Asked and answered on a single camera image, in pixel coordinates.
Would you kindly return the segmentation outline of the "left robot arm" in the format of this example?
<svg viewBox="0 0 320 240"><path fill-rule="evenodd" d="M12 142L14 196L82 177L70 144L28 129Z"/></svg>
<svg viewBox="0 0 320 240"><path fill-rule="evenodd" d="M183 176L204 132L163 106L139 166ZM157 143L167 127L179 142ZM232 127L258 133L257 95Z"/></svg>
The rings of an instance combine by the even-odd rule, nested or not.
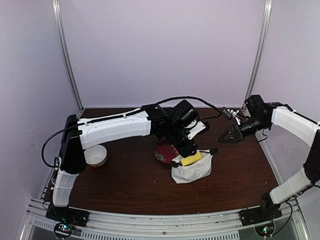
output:
<svg viewBox="0 0 320 240"><path fill-rule="evenodd" d="M52 168L57 178L52 192L52 213L61 222L72 218L68 206L77 176L86 169L85 150L116 140L156 136L166 139L183 157L196 154L198 145L194 137L206 128L197 110L182 100L174 107L162 108L159 104L144 105L131 111L96 118L67 117L58 156Z"/></svg>

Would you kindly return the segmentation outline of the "yellow sponge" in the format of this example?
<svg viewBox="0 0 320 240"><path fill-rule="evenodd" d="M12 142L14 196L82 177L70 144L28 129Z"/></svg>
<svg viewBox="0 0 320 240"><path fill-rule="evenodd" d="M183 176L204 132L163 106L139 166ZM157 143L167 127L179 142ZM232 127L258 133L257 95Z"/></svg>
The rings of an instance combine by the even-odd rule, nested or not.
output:
<svg viewBox="0 0 320 240"><path fill-rule="evenodd" d="M202 156L201 152L198 151L195 155L191 155L191 156L188 156L186 158L182 158L180 160L180 164L182 166L189 166L189 165L192 165L195 162L201 160L202 158L203 158L203 156Z"/></svg>

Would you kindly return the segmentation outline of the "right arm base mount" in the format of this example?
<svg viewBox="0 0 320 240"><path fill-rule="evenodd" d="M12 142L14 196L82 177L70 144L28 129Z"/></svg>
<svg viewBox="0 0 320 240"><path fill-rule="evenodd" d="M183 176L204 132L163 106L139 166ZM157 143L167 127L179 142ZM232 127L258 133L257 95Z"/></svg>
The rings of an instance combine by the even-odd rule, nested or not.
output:
<svg viewBox="0 0 320 240"><path fill-rule="evenodd" d="M282 216L280 206L280 204L277 204L271 208L263 208L262 206L244 208L239 212L241 224L244 227L280 218Z"/></svg>

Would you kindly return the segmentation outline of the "white zipper pouch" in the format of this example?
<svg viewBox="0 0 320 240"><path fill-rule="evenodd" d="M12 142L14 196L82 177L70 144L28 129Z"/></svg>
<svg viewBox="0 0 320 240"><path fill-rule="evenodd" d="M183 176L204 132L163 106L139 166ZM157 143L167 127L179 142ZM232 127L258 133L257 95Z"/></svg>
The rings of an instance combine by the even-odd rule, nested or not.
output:
<svg viewBox="0 0 320 240"><path fill-rule="evenodd" d="M171 162L171 177L176 184L188 184L209 176L212 172L212 158L219 150L214 147L201 152L202 159L188 166L182 166L181 155L176 156Z"/></svg>

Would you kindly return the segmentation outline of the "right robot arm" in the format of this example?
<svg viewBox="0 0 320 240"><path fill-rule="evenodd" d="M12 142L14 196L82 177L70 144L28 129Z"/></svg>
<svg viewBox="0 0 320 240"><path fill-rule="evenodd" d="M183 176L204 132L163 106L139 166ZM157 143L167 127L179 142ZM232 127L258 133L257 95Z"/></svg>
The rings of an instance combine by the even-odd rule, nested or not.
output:
<svg viewBox="0 0 320 240"><path fill-rule="evenodd" d="M218 142L235 144L253 134L270 131L271 138L264 146L271 159L280 165L285 178L261 198L256 216L266 221L281 203L320 181L320 123L288 104L264 102L258 94L247 98L245 106L249 116L225 130Z"/></svg>

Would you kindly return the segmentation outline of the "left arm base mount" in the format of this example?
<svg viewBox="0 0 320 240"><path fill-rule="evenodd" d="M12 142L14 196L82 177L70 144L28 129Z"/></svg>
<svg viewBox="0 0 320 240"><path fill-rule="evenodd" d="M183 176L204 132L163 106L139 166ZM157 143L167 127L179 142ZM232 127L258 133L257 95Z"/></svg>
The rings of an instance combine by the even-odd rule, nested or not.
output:
<svg viewBox="0 0 320 240"><path fill-rule="evenodd" d="M89 212L69 207L57 207L50 204L45 217L72 226L86 227L89 219Z"/></svg>

